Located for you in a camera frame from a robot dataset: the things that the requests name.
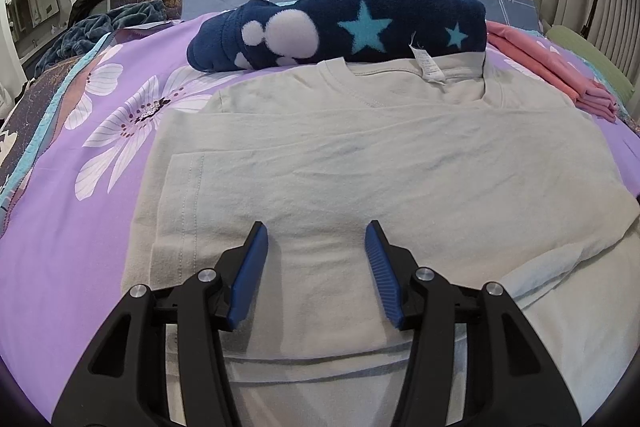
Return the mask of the grey long-sleeve shirt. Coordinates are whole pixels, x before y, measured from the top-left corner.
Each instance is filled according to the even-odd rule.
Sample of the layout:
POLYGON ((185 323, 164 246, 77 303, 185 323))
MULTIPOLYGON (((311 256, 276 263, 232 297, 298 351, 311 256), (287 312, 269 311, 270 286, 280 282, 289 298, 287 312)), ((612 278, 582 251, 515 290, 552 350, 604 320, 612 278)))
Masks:
POLYGON ((332 60, 168 109, 146 162, 122 286, 179 284, 244 239, 269 253, 224 337, 244 424, 384 426, 411 336, 387 321, 364 252, 388 239, 446 279, 499 281, 582 417, 639 342, 639 205, 594 120, 483 54, 332 60))

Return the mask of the purple floral bed sheet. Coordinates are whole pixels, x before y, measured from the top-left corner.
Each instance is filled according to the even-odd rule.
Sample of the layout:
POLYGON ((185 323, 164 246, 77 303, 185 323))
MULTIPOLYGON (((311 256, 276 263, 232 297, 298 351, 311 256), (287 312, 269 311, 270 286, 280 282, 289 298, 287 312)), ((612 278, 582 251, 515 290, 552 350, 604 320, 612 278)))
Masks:
MULTIPOLYGON (((107 41, 70 80, 51 138, 6 215, 1 239, 1 356, 9 379, 53 414, 90 339, 120 297, 130 222, 154 124, 100 146, 87 139, 130 98, 163 91, 186 64, 199 20, 134 28, 107 41)), ((528 310, 553 347, 578 407, 593 412, 639 344, 639 246, 592 259, 528 310)))

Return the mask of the dark patterned quilt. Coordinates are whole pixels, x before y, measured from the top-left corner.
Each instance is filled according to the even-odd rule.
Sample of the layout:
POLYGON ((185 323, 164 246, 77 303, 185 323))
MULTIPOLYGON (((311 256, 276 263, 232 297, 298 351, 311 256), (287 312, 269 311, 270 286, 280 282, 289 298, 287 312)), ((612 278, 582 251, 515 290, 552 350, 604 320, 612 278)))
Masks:
POLYGON ((25 91, 1 130, 1 187, 6 185, 34 135, 51 98, 79 56, 59 62, 43 72, 25 91))

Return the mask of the folded pink garment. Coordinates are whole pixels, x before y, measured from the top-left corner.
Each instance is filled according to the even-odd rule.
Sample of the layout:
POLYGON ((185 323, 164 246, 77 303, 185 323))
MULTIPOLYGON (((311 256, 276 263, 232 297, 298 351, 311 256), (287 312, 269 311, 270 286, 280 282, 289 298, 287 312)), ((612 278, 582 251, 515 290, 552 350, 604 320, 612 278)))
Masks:
POLYGON ((563 92, 577 108, 616 121, 618 105, 610 91, 579 72, 554 46, 502 23, 488 20, 486 27, 488 42, 509 60, 563 92))

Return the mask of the green pillow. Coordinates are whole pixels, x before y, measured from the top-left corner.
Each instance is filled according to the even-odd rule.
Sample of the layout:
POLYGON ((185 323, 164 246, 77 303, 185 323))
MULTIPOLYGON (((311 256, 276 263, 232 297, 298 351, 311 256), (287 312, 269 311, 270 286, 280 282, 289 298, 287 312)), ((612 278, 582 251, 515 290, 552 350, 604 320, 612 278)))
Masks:
POLYGON ((600 52, 577 32, 561 25, 554 25, 546 32, 546 37, 562 48, 573 52, 587 61, 600 72, 602 78, 613 88, 615 94, 622 101, 623 106, 631 101, 634 95, 634 87, 628 78, 611 62, 606 55, 600 52))

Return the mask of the teal fuzzy blanket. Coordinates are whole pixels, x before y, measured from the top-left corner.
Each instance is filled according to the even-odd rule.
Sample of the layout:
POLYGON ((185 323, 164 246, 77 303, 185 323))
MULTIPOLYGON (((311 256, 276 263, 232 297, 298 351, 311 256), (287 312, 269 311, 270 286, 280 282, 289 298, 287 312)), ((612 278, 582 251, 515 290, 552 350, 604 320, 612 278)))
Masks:
POLYGON ((88 53, 110 32, 164 20, 167 12, 162 0, 125 4, 106 13, 90 15, 67 28, 44 52, 35 66, 34 78, 59 62, 88 53))

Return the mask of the navy star fleece blanket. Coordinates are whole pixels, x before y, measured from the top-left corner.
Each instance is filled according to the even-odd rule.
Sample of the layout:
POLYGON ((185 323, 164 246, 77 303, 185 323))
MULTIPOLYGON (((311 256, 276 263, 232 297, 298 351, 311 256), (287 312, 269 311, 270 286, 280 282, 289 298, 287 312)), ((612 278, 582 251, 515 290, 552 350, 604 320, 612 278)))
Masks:
POLYGON ((486 9, 477 0, 250 0, 202 23, 186 48, 200 72, 316 64, 379 63, 482 52, 486 9))

